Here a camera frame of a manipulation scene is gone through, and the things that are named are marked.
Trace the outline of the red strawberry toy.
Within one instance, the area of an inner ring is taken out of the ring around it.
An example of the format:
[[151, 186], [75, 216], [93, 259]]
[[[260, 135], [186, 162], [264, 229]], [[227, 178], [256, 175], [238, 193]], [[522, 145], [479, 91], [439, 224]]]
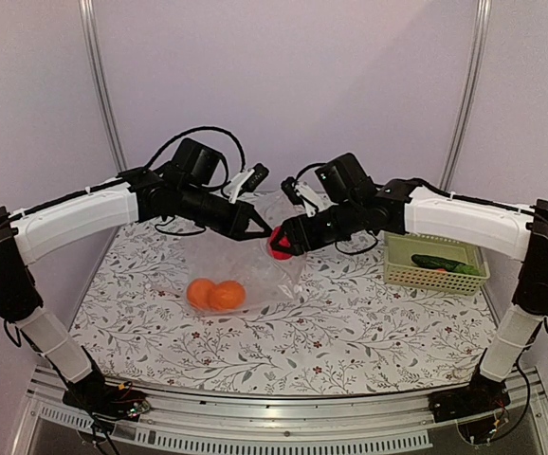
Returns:
[[287, 237], [282, 233], [282, 227], [277, 226], [273, 229], [267, 241], [268, 254], [277, 261], [286, 261], [293, 257], [290, 252], [290, 243]]

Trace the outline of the clear zip top bag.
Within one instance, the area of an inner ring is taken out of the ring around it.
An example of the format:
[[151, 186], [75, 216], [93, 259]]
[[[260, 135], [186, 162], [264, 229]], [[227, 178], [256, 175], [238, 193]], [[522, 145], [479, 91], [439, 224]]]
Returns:
[[[212, 230], [187, 238], [182, 241], [188, 263], [187, 276], [177, 286], [160, 286], [156, 292], [167, 298], [178, 297], [195, 312], [210, 316], [292, 302], [300, 296], [301, 273], [307, 256], [277, 261], [268, 254], [267, 241], [265, 238], [237, 242]], [[247, 292], [245, 303], [227, 311], [194, 309], [187, 301], [186, 290], [193, 280], [201, 278], [215, 285], [225, 281], [240, 283]]]

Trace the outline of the orange tangerine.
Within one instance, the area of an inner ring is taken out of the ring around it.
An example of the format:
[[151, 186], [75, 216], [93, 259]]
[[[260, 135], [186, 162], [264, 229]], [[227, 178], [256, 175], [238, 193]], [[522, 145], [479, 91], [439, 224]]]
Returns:
[[209, 310], [210, 292], [215, 283], [209, 279], [193, 280], [187, 287], [186, 298], [188, 303], [197, 310]]
[[209, 293], [209, 306], [214, 311], [234, 310], [241, 307], [247, 298], [245, 288], [236, 281], [216, 284]]

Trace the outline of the orange tangerine front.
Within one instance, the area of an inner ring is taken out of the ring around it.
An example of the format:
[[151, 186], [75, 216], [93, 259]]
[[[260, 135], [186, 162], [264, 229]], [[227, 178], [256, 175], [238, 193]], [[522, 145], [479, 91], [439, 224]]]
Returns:
[[197, 310], [209, 310], [210, 292], [215, 283], [209, 279], [193, 280], [187, 287], [186, 298], [188, 303]]

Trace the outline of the green leafy vegetable toy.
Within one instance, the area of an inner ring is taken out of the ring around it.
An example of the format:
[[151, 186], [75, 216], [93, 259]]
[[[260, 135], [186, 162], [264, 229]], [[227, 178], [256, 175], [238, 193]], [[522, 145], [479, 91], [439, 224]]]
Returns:
[[469, 276], [481, 276], [482, 272], [478, 267], [470, 264], [458, 264], [455, 268], [455, 272]]

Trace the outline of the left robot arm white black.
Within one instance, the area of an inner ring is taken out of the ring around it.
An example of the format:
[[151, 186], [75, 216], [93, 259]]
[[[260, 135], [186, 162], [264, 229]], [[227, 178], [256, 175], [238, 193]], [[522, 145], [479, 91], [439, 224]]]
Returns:
[[90, 410], [105, 410], [112, 393], [89, 355], [44, 308], [30, 265], [97, 232], [157, 217], [183, 218], [234, 241], [268, 237], [268, 223], [239, 198], [254, 191], [268, 169], [258, 163], [213, 186], [210, 180], [224, 163], [221, 153], [185, 137], [173, 158], [158, 168], [124, 171], [34, 208], [0, 208], [0, 318], [75, 385], [76, 397]]

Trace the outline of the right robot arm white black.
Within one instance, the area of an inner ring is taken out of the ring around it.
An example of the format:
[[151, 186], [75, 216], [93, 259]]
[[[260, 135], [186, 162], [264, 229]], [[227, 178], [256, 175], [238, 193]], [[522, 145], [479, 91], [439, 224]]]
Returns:
[[478, 379], [461, 393], [467, 412], [482, 412], [548, 316], [548, 201], [507, 205], [444, 192], [420, 178], [377, 186], [352, 153], [315, 173], [331, 206], [286, 219], [270, 238], [272, 250], [301, 256], [365, 230], [447, 238], [521, 262], [512, 305], [484, 352]]

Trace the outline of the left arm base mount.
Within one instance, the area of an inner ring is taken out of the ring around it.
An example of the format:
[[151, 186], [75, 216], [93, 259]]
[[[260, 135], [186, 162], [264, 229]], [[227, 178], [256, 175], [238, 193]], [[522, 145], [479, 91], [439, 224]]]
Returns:
[[82, 350], [90, 362], [90, 371], [77, 382], [63, 378], [65, 404], [108, 421], [136, 422], [140, 415], [151, 409], [147, 394], [136, 390], [132, 381], [107, 384], [95, 360], [84, 348]]

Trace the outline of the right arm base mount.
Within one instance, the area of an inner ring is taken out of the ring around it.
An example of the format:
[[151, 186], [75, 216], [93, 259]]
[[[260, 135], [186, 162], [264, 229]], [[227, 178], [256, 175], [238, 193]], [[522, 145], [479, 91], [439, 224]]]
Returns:
[[475, 373], [465, 386], [431, 393], [428, 402], [434, 421], [440, 423], [505, 408], [510, 397], [504, 381]]

